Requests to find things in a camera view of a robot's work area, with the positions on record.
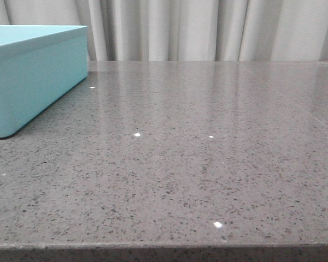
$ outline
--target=speckled countertop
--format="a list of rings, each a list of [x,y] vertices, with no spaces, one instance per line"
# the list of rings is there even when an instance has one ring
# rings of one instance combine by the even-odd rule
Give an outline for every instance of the speckled countertop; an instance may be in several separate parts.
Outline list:
[[[328,245],[327,62],[93,62],[0,140],[0,249],[301,244]]]

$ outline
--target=light blue plastic container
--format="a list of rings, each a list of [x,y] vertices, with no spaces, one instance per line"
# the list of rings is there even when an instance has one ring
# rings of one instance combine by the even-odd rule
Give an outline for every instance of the light blue plastic container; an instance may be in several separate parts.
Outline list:
[[[86,26],[0,26],[0,138],[87,76]]]

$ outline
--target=gray quartz countertop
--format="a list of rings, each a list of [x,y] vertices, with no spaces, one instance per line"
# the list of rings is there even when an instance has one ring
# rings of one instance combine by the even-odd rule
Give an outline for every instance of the gray quartz countertop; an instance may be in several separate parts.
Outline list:
[[[328,62],[91,62],[0,139],[0,249],[302,244],[328,245]]]

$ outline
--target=curtain fold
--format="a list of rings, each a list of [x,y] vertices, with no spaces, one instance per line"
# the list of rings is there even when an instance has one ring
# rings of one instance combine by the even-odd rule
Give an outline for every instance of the curtain fold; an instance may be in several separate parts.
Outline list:
[[[0,0],[0,25],[87,25],[90,60],[328,60],[328,0]]]

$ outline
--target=sheer curtain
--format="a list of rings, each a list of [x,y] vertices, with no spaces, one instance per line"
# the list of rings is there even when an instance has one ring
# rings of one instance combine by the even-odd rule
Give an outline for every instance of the sheer curtain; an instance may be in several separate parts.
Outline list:
[[[328,60],[328,0],[0,0],[0,25],[87,25],[90,60]]]

